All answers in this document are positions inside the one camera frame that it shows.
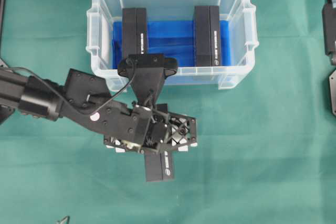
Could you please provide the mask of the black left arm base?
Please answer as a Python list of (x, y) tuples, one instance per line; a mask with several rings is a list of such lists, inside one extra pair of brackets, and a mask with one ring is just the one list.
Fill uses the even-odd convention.
[(3, 124), (14, 112), (15, 110), (13, 108), (1, 105), (0, 124)]

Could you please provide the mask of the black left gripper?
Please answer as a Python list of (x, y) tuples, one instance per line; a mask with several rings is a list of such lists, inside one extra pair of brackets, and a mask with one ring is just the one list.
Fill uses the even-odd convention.
[(103, 78), (70, 69), (64, 86), (69, 103), (64, 105), (64, 116), (79, 125), (100, 133), (106, 148), (116, 153), (145, 151), (144, 142), (154, 115), (167, 117), (167, 136), (162, 151), (187, 152), (197, 146), (196, 118), (167, 113), (138, 102), (130, 109), (114, 100)]

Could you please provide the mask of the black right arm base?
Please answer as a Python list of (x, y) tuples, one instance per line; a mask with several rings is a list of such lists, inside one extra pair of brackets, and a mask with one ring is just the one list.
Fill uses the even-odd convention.
[(330, 97), (330, 109), (331, 109), (331, 113), (334, 116), (336, 116), (335, 75), (336, 75), (336, 70), (334, 69), (328, 76), (328, 93)]

